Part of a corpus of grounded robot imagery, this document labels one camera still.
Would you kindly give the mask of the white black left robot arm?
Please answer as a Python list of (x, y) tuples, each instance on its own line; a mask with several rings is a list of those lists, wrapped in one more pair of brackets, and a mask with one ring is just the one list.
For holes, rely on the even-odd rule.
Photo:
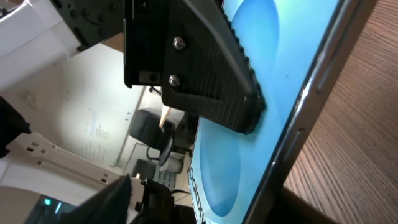
[(124, 61), (112, 71), (127, 87), (154, 85), (162, 102), (238, 134), (259, 134), (266, 103), (259, 78), (224, 10), (214, 1), (23, 1), (1, 9), (1, 152), (24, 148), (38, 165), (57, 166), (80, 183), (109, 185), (118, 170), (92, 164), (77, 150), (121, 148), (138, 98), (105, 80), (67, 86), (51, 67), (115, 35)]

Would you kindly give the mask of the blue screen smartphone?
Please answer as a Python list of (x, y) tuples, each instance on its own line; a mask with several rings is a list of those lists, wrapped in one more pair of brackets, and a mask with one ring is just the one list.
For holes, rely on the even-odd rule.
[(225, 1), (266, 100), (253, 133), (199, 122), (189, 172), (198, 223), (260, 223), (322, 103), (330, 62), (357, 1)]

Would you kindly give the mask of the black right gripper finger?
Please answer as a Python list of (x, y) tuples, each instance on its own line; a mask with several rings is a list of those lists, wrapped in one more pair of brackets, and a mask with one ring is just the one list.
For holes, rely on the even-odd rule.
[(61, 224), (126, 224), (131, 198), (131, 178), (120, 177), (90, 197), (70, 213), (62, 215)]

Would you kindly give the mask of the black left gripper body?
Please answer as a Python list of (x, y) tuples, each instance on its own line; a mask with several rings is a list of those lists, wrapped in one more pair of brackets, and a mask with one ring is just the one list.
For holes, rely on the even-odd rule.
[(168, 0), (51, 0), (79, 41), (77, 50), (123, 35), (124, 83), (159, 86), (164, 70)]

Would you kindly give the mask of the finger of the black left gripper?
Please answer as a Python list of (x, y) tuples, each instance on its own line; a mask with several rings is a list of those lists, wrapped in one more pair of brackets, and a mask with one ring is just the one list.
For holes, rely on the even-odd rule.
[(231, 21), (215, 1), (171, 1), (163, 104), (250, 134), (266, 102)]

